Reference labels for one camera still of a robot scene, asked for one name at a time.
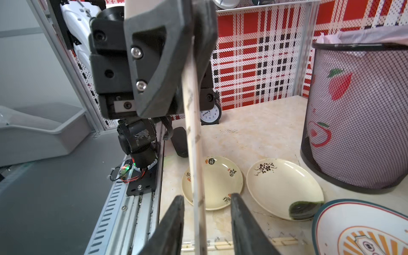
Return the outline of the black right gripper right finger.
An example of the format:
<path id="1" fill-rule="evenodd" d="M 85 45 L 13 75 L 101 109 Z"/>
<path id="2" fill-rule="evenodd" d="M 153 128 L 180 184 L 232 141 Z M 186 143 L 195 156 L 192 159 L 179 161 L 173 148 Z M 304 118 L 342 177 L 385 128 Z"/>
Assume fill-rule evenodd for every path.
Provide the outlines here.
<path id="1" fill-rule="evenodd" d="M 267 238 L 238 193 L 231 195 L 231 217 L 233 241 Z M 269 245 L 269 247 L 265 245 L 254 245 L 252 247 L 244 245 L 235 247 L 234 253 L 236 255 L 278 255 L 279 251 L 272 245 Z"/>

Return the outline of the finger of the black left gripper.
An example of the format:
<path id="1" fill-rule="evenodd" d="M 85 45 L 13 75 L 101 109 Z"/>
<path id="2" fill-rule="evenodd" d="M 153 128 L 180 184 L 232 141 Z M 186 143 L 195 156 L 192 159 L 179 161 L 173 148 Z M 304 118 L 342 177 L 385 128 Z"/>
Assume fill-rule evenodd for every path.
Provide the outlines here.
<path id="1" fill-rule="evenodd" d="M 192 1 L 194 18 L 194 58 L 201 83 L 218 40 L 217 13 L 213 1 Z"/>

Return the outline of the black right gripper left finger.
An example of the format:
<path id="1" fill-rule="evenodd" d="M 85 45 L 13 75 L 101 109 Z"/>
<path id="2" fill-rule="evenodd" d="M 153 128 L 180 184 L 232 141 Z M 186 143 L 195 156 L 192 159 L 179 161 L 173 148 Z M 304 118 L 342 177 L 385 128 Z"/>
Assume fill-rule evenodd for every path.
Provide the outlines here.
<path id="1" fill-rule="evenodd" d="M 184 197 L 176 196 L 139 255 L 180 255 L 184 228 Z"/>

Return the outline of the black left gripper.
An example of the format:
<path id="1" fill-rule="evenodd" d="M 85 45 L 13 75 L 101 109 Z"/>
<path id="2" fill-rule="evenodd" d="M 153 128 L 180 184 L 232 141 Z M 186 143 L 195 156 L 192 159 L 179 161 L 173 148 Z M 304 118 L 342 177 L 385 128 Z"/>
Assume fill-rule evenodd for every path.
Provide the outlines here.
<path id="1" fill-rule="evenodd" d="M 110 120 L 182 114 L 182 72 L 193 32 L 191 1 L 125 1 L 91 20 L 90 65 L 102 116 Z M 199 107 L 214 105 L 207 71 Z"/>

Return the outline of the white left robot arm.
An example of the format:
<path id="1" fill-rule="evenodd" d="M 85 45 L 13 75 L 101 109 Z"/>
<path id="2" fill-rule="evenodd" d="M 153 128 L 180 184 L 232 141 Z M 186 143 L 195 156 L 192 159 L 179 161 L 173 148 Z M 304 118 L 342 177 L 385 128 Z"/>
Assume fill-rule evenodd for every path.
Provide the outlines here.
<path id="1" fill-rule="evenodd" d="M 212 1 L 48 1 L 68 50 L 91 72 L 104 118 L 137 168 L 157 154 L 155 123 L 211 94 L 201 82 L 216 46 Z"/>

